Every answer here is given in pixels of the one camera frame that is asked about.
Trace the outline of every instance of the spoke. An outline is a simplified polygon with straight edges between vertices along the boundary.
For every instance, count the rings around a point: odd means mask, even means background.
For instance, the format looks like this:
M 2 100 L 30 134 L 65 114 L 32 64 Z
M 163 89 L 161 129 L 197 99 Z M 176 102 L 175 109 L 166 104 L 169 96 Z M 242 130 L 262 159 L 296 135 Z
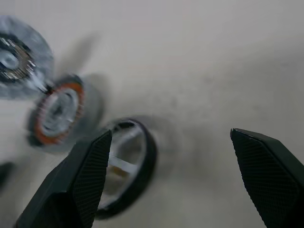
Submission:
M 113 136 L 112 144 L 110 148 L 110 155 L 117 156 L 119 150 L 130 140 L 136 138 L 138 135 L 142 133 L 141 129 L 138 127 L 134 127 L 127 132 L 118 133 Z
M 117 158 L 115 156 L 110 155 L 109 156 L 109 162 L 110 165 L 115 166 L 127 173 L 133 173 L 136 171 L 137 166 L 131 163 L 128 163 L 124 160 L 121 160 L 120 158 Z

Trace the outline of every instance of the clear plastic disc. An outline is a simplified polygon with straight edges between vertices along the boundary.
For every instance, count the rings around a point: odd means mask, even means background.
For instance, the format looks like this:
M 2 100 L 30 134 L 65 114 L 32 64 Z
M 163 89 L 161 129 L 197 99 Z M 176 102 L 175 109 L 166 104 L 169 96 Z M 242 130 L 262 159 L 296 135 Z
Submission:
M 12 16 L 0 16 L 0 98 L 24 99 L 46 91 L 53 54 L 44 38 Z

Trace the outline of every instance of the black wheel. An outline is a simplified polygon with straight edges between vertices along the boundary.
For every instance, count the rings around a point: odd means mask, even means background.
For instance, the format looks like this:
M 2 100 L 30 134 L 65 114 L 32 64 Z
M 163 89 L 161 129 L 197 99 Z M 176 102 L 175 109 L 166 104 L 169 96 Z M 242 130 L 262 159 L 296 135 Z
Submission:
M 109 128 L 113 140 L 97 220 L 123 212 L 139 198 L 152 178 L 157 159 L 154 139 L 142 123 L 123 119 Z

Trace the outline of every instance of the orange ring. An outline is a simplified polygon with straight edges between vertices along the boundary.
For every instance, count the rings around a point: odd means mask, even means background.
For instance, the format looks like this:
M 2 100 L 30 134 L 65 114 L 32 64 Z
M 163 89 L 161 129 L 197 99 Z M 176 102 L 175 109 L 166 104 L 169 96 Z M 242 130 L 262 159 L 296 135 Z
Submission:
M 83 104 L 83 96 L 84 96 L 84 90 L 83 90 L 83 87 L 79 84 L 79 83 L 65 83 L 65 84 L 62 84 L 60 87 L 54 89 L 51 91 L 50 94 L 47 95 L 46 98 L 44 98 L 44 100 L 41 102 L 41 103 L 44 103 L 47 98 L 49 96 L 51 96 L 53 93 L 55 92 L 58 92 L 62 89 L 66 89 L 66 88 L 70 88 L 70 89 L 73 89 L 77 92 L 78 94 L 78 99 L 79 99 L 79 104 L 78 104 L 78 109 L 77 109 L 77 112 L 76 112 L 76 116 L 75 116 L 75 120 L 70 124 L 69 126 L 69 129 L 64 132 L 64 133 L 61 133 L 60 135 L 58 136 L 55 136 L 55 137 L 49 137 L 49 136 L 46 136 L 45 134 L 43 134 L 43 132 L 41 131 L 40 129 L 40 122 L 41 122 L 41 113 L 39 112 L 37 114 L 37 121 L 35 123 L 35 127 L 34 127 L 34 133 L 36 135 L 36 137 L 45 145 L 50 145 L 50 144 L 56 144 L 58 142 L 61 141 L 62 138 L 64 138 L 67 134 L 68 134 L 68 131 L 74 126 L 75 122 L 79 119 L 80 115 L 81 115 L 81 112 L 82 112 L 82 104 Z

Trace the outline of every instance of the wheel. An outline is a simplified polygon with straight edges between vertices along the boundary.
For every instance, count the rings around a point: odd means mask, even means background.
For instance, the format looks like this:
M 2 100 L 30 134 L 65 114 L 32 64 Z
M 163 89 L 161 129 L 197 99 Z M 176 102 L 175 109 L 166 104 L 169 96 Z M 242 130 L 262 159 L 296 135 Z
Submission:
M 65 149 L 90 135 L 102 115 L 101 97 L 89 83 L 67 75 L 46 92 L 31 112 L 28 141 L 37 147 Z
M 123 119 L 108 127 L 113 139 L 97 220 L 113 217 L 131 206 L 151 181 L 157 160 L 154 139 L 142 123 Z
M 0 98 L 44 92 L 53 64 L 53 54 L 37 31 L 14 17 L 0 16 Z

